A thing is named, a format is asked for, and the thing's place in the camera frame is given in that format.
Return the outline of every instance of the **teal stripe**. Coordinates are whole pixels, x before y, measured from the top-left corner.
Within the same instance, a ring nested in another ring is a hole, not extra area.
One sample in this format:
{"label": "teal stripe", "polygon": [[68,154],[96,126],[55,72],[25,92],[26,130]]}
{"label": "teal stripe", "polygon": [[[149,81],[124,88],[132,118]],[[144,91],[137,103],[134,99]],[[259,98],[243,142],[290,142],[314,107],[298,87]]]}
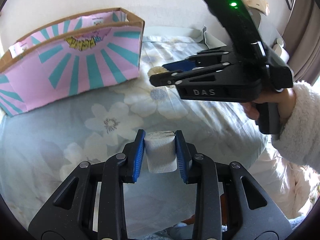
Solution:
{"label": "teal stripe", "polygon": [[107,47],[114,52],[118,53],[121,57],[125,58],[127,61],[135,66],[138,66],[139,55],[128,49],[122,48],[116,44],[109,43]]}
{"label": "teal stripe", "polygon": [[75,56],[70,82],[69,96],[78,94],[79,56]]}
{"label": "teal stripe", "polygon": [[7,113],[8,116],[13,117],[13,114],[10,113],[8,108],[6,108],[3,104],[0,103],[1,108]]}
{"label": "teal stripe", "polygon": [[94,54],[86,56],[90,89],[103,87],[103,81]]}
{"label": "teal stripe", "polygon": [[58,30],[58,25],[52,25],[52,31],[53,31],[53,35],[54,36],[58,36],[59,35],[59,30]]}
{"label": "teal stripe", "polygon": [[115,32],[113,36],[121,38],[138,39],[140,38],[140,32]]}
{"label": "teal stripe", "polygon": [[50,39],[47,29],[42,29],[40,32],[42,33],[42,35],[45,37],[46,40]]}
{"label": "teal stripe", "polygon": [[6,75],[0,75],[0,84],[9,83]]}
{"label": "teal stripe", "polygon": [[68,61],[71,58],[71,54],[67,53],[63,59],[58,63],[58,65],[56,66],[56,68],[52,71],[49,80],[51,82],[51,85],[53,86],[53,88],[56,88],[59,80],[62,76],[62,73],[64,71],[64,69],[66,68]]}
{"label": "teal stripe", "polygon": [[39,59],[41,63],[46,62],[49,58],[56,55],[59,51],[63,50],[63,47],[60,45],[53,47],[52,49],[49,49],[41,54],[39,54]]}
{"label": "teal stripe", "polygon": [[40,44],[41,42],[38,41],[35,37],[31,36],[31,41],[32,41],[32,44],[33,45],[37,45],[37,44]]}
{"label": "teal stripe", "polygon": [[76,27],[74,28],[74,31],[75,31],[75,30],[79,30],[81,27],[82,27],[82,17],[79,19]]}
{"label": "teal stripe", "polygon": [[112,14],[112,20],[113,20],[114,22],[118,22],[118,21],[119,21],[119,18],[118,18],[118,16],[117,16],[115,13]]}
{"label": "teal stripe", "polygon": [[19,97],[19,95],[15,92],[9,92],[9,91],[5,91],[5,90],[0,89],[0,93],[4,94],[5,96],[7,96],[9,98],[13,98],[13,99],[18,100],[20,102],[23,102],[21,97]]}
{"label": "teal stripe", "polygon": [[124,75],[118,69],[117,65],[112,61],[112,59],[109,57],[109,55],[104,49],[101,50],[101,54],[104,58],[104,61],[107,63],[108,67],[110,68],[113,76],[115,77],[117,83],[122,83],[126,81],[127,79],[124,77]]}
{"label": "teal stripe", "polygon": [[63,24],[63,33],[67,33],[70,25],[70,20],[67,20]]}
{"label": "teal stripe", "polygon": [[16,111],[18,114],[22,114],[23,112],[21,111],[21,109],[17,108],[15,105],[13,105],[12,103],[10,103],[8,100],[4,99],[2,96],[0,96],[0,98],[8,105],[10,106],[14,111]]}

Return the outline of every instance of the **cardboard box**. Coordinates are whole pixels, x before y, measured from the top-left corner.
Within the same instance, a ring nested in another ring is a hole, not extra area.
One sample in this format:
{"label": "cardboard box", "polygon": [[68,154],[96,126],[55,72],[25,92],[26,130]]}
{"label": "cardboard box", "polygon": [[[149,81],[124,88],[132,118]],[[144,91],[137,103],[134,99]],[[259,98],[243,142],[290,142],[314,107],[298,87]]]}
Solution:
{"label": "cardboard box", "polygon": [[110,8],[25,35],[0,59],[0,107],[13,116],[138,77],[143,30],[141,18]]}

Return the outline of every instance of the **human hand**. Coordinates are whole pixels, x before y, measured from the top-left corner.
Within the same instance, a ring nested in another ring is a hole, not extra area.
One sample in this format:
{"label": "human hand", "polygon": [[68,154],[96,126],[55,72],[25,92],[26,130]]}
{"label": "human hand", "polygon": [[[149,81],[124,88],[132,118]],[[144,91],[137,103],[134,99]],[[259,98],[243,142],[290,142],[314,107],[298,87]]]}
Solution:
{"label": "human hand", "polygon": [[[292,114],[296,103],[296,94],[292,88],[286,88],[281,93],[265,90],[262,91],[259,98],[254,103],[278,103],[280,122],[285,124]],[[259,112],[252,102],[241,103],[246,115],[252,119],[259,118]]]}

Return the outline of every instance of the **fuzzy white sleeve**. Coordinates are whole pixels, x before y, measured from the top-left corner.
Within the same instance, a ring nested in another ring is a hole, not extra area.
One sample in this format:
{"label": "fuzzy white sleeve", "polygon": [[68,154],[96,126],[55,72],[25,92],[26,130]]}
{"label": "fuzzy white sleeve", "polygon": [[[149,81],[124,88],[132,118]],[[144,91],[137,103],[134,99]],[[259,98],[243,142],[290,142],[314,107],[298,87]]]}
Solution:
{"label": "fuzzy white sleeve", "polygon": [[293,87],[296,104],[280,139],[273,146],[290,162],[309,165],[320,172],[320,94],[306,82]]}

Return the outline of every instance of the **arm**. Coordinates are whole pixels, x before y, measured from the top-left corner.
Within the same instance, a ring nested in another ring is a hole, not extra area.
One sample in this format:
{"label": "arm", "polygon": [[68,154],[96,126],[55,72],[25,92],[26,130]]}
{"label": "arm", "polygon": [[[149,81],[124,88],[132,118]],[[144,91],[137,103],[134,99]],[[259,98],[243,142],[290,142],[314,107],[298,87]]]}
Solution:
{"label": "arm", "polygon": [[[272,138],[273,146],[287,160],[309,165],[320,171],[320,95],[305,82],[280,94],[262,93],[257,103],[276,102],[284,128],[280,139]],[[257,119],[259,113],[248,103],[246,114]]]}

